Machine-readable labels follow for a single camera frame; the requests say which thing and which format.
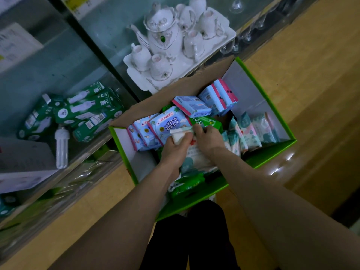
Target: white ceramic cup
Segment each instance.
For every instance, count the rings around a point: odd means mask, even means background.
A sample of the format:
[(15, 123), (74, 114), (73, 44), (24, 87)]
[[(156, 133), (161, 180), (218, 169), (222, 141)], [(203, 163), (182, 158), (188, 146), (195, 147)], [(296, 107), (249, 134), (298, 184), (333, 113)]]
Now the white ceramic cup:
[(151, 60), (151, 54), (146, 47), (132, 43), (131, 55), (133, 56), (136, 70), (143, 72), (150, 69), (149, 61)]
[(200, 16), (206, 10), (206, 0), (190, 0), (189, 5), (193, 8), (196, 14), (196, 22), (199, 21)]
[(211, 9), (207, 9), (199, 19), (201, 33), (205, 40), (212, 39), (216, 35), (222, 36), (224, 30), (218, 21), (218, 17)]
[(196, 13), (191, 6), (178, 4), (175, 8), (178, 14), (178, 25), (183, 33), (194, 29), (196, 24)]
[(201, 55), (204, 54), (204, 51), (204, 39), (200, 32), (196, 30), (187, 32), (184, 37), (184, 55), (198, 62)]
[(170, 62), (161, 54), (155, 54), (150, 61), (150, 74), (156, 81), (168, 79), (173, 72)]

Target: person's right arm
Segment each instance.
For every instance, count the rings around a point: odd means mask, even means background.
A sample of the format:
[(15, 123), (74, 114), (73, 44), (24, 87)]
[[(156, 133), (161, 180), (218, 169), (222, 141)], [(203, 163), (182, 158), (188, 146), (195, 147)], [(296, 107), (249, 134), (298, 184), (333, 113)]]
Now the person's right arm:
[(281, 269), (360, 269), (357, 235), (227, 150), (214, 127), (194, 130)]

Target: black pants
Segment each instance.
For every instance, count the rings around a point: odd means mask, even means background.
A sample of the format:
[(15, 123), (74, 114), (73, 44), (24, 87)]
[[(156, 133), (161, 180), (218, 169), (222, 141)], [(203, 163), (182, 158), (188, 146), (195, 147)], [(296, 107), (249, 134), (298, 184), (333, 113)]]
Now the black pants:
[(187, 218), (175, 214), (156, 223), (140, 269), (240, 269), (223, 210), (206, 200)]

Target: white serving tray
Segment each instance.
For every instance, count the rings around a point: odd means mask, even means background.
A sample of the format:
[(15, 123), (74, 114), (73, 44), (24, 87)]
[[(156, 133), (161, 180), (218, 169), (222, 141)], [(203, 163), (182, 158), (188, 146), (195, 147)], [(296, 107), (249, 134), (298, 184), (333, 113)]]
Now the white serving tray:
[[(210, 7), (208, 9), (211, 9), (214, 14), (217, 15), (218, 21), (221, 23), (225, 34), (223, 36), (215, 36), (209, 40), (204, 40), (205, 51), (204, 54), (202, 54), (201, 60), (199, 62), (195, 62), (194, 59), (187, 58), (183, 53), (181, 53), (178, 55), (175, 63), (172, 65), (171, 76), (166, 80), (156, 81), (151, 77), (150, 71), (139, 72), (135, 69), (131, 54), (124, 58), (124, 63), (128, 66), (128, 69), (126, 70), (127, 74), (141, 90), (149, 91), (151, 94), (155, 94), (162, 87), (165, 87), (192, 72), (196, 67), (198, 67), (198, 65), (203, 63), (204, 60), (206, 60), (214, 52), (219, 50), (221, 47), (236, 37), (236, 32), (229, 27), (229, 20), (215, 9)], [(195, 25), (194, 29), (199, 30), (198, 24)]]

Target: yellow tiled floor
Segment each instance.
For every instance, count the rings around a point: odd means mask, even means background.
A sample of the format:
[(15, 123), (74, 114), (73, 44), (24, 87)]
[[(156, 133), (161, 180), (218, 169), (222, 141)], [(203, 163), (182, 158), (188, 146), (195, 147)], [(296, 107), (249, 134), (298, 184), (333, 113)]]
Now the yellow tiled floor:
[[(298, 139), (261, 169), (331, 214), (360, 186), (360, 0), (320, 0), (246, 61)], [(287, 161), (290, 154), (294, 156)], [(43, 230), (1, 270), (45, 270), (133, 183), (124, 166)], [(230, 188), (217, 195), (242, 269), (273, 270)]]

